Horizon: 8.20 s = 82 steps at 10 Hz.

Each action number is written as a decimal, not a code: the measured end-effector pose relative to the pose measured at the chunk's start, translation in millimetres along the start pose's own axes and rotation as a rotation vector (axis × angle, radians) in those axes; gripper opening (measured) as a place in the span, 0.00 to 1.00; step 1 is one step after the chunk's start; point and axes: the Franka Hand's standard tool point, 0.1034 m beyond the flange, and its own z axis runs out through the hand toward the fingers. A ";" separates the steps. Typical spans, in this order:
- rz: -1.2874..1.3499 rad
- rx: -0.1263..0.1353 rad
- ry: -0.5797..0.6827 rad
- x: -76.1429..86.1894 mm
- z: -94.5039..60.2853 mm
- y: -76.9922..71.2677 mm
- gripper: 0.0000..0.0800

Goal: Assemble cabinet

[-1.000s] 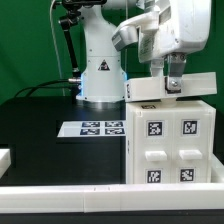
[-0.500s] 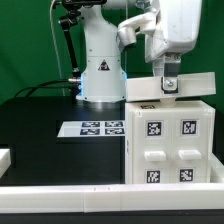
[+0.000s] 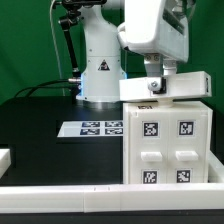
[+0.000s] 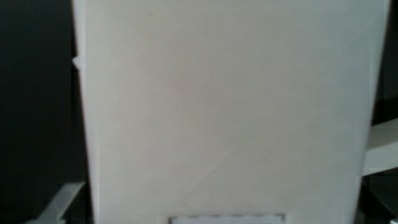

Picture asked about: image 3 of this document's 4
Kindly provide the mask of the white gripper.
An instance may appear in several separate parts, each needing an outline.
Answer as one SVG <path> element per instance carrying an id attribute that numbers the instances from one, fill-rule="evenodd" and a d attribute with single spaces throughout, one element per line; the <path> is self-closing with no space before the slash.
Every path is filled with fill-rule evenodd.
<path id="1" fill-rule="evenodd" d="M 166 92 L 163 77 L 177 72 L 176 61 L 189 57 L 188 20 L 182 0 L 125 0 L 124 22 L 117 28 L 123 49 L 145 55 L 148 89 Z"/>

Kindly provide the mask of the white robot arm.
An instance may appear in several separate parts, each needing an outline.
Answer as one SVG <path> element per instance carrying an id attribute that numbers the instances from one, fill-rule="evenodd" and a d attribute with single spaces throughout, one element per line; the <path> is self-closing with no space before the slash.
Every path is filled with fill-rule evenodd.
<path id="1" fill-rule="evenodd" d="M 117 103 L 119 83 L 127 78 L 121 51 L 144 57 L 150 89 L 162 87 L 166 60 L 185 62 L 189 56 L 187 0 L 106 0 L 81 8 L 86 43 L 86 69 L 79 99 Z"/>

